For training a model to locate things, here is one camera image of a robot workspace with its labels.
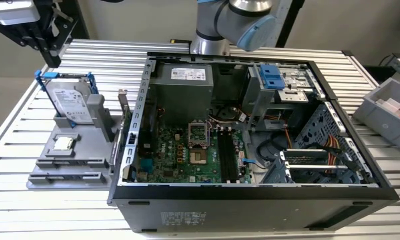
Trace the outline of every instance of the aluminum extrusion table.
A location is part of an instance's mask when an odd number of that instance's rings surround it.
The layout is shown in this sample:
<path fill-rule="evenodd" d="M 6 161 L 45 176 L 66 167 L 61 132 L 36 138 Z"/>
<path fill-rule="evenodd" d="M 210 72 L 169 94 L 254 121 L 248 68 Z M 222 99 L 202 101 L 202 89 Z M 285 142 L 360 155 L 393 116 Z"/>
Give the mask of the aluminum extrusion table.
<path fill-rule="evenodd" d="M 146 52 L 188 53 L 186 44 L 148 44 L 74 40 L 62 54 L 60 73 L 96 76 L 112 115 L 121 115 L 120 89 L 128 90 L 129 104 L 137 98 Z M 261 48 L 246 53 L 230 49 L 234 57 L 314 61 L 338 102 L 349 115 L 363 96 L 377 84 L 354 57 L 341 51 Z M 42 71 L 54 71 L 46 67 Z M 108 189 L 26 189 L 28 175 L 54 127 L 54 110 L 33 82 L 0 128 L 0 239 L 301 239 L 400 240 L 400 202 L 384 208 L 337 232 L 280 235 L 254 233 L 134 234 L 117 208 L 106 205 Z M 400 195 L 400 148 L 371 129 L 353 122 L 364 143 Z"/>

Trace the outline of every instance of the expansion slot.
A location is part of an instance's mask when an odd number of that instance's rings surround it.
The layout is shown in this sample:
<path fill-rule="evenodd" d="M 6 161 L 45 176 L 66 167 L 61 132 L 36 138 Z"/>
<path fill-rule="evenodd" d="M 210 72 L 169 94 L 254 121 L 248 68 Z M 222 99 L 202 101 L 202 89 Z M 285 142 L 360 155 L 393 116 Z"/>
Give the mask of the expansion slot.
<path fill-rule="evenodd" d="M 222 183 L 236 183 L 237 177 L 237 162 L 234 159 L 234 145 L 232 138 L 232 130 L 220 128 L 217 132 L 217 149 L 220 160 L 220 174 Z"/>

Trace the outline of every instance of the white label sticker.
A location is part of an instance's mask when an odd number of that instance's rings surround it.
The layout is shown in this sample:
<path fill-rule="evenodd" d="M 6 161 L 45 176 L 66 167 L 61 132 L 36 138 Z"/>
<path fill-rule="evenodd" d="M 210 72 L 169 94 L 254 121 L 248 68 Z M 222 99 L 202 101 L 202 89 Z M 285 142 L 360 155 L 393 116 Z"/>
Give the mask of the white label sticker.
<path fill-rule="evenodd" d="M 66 89 L 53 89 L 53 94 L 66 118 L 76 124 L 90 124 L 93 121 L 82 94 Z"/>
<path fill-rule="evenodd" d="M 246 120 L 246 115 L 245 115 L 244 113 L 241 113 L 241 116 L 240 116 L 240 118 L 238 118 L 238 121 L 244 123 L 245 120 Z"/>
<path fill-rule="evenodd" d="M 165 226 L 200 226 L 205 224 L 206 215 L 205 211 L 164 211 L 161 223 Z"/>
<path fill-rule="evenodd" d="M 205 81 L 206 70 L 205 69 L 188 69 L 188 68 L 173 68 L 172 69 L 172 80 L 190 80 L 190 81 Z"/>

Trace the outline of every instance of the gray plastic holder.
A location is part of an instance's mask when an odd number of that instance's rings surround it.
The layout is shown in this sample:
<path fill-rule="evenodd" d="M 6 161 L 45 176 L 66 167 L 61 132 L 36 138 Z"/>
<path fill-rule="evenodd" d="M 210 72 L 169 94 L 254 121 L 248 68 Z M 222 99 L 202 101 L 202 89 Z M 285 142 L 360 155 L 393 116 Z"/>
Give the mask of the gray plastic holder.
<path fill-rule="evenodd" d="M 364 102 L 354 112 L 353 118 L 400 147 L 400 116 L 377 103 L 379 100 L 385 102 L 389 99 L 400 104 L 400 83 L 393 79 L 385 81 L 364 96 Z"/>

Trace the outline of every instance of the blue plastic latch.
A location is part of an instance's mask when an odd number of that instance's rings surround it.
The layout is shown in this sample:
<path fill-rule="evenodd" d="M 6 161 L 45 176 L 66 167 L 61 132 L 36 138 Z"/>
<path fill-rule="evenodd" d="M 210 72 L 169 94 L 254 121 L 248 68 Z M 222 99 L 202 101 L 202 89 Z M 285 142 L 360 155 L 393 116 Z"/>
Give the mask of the blue plastic latch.
<path fill-rule="evenodd" d="M 256 164 L 256 161 L 252 159 L 242 158 L 242 162 L 248 164 Z"/>
<path fill-rule="evenodd" d="M 45 72 L 42 74 L 42 77 L 45 79 L 57 79 L 60 77 L 60 74 L 57 72 Z"/>
<path fill-rule="evenodd" d="M 144 172 L 153 173 L 153 160 L 150 158 L 144 158 L 140 160 L 140 168 Z"/>
<path fill-rule="evenodd" d="M 280 70 L 276 65 L 261 64 L 258 67 L 258 75 L 266 89 L 285 89 L 286 84 L 280 75 Z"/>

